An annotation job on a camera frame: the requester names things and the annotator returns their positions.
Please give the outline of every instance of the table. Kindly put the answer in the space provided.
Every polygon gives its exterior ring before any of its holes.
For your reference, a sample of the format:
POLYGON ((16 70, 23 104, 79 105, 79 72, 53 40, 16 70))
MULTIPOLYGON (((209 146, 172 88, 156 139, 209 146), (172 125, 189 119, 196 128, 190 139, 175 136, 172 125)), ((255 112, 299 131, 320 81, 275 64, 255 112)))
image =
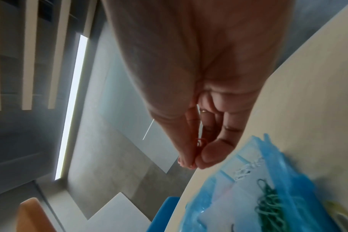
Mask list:
MULTIPOLYGON (((237 148, 263 133, 348 210, 348 6, 270 76, 237 148)), ((194 173, 165 232, 220 165, 194 173)))

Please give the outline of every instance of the fluorescent light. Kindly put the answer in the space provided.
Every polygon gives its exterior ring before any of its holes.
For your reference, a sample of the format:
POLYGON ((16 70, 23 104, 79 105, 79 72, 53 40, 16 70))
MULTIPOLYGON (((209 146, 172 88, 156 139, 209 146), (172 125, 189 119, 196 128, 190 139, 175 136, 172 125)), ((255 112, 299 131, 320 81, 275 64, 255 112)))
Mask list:
POLYGON ((60 179, 62 176, 62 169, 63 169, 64 159, 66 156, 68 137, 70 135, 72 117, 73 117, 73 112, 75 110, 77 90, 78 90, 78 85, 80 84, 83 60, 85 59, 87 41, 88 41, 87 37, 83 35, 80 36, 80 41, 78 43, 78 49, 77 49, 75 68, 73 70, 70 96, 68 98, 66 119, 64 121, 62 141, 60 143, 57 171, 55 172, 55 180, 60 179))
POLYGON ((153 119, 153 120, 152 120, 152 122, 151 122, 150 126, 148 127, 148 129, 147 129, 147 131, 146 131, 146 134, 145 134, 145 136, 143 137, 143 139, 142 139, 142 140, 144 140, 144 139, 145 139, 145 137, 146 137, 146 135, 147 135, 147 132, 148 132, 148 130, 151 128, 152 123, 153 123, 154 121, 155 121, 155 119, 153 119))

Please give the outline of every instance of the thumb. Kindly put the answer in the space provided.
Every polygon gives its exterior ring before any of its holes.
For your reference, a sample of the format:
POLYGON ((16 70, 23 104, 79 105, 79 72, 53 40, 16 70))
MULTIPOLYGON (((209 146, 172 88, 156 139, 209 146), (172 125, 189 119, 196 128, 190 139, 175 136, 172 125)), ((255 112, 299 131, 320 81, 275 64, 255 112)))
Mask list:
POLYGON ((178 118, 162 118, 151 114, 178 150, 181 163, 184 167, 192 167, 196 155, 197 140, 192 133, 187 118, 182 115, 178 118))

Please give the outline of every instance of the plastic bag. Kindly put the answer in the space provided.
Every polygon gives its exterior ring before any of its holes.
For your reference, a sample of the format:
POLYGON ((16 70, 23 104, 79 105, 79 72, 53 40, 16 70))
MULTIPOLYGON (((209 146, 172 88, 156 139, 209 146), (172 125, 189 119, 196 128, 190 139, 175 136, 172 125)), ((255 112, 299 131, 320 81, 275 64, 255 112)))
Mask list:
POLYGON ((316 198, 313 183, 290 166, 267 134, 264 141, 252 136, 205 181, 187 204, 179 231, 260 231, 254 211, 262 194, 255 187, 257 178, 268 179, 277 190, 291 231, 340 231, 316 198), (249 162, 244 157, 256 161, 249 162))

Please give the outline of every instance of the hand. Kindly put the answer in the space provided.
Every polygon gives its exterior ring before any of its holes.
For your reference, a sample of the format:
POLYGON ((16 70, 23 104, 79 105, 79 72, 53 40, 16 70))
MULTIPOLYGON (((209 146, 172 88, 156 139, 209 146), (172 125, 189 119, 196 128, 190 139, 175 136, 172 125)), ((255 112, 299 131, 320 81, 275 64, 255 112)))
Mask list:
POLYGON ((129 75, 179 151, 181 165, 203 169, 223 161, 273 72, 293 1, 103 4, 129 75), (208 143, 198 148, 200 120, 208 143))

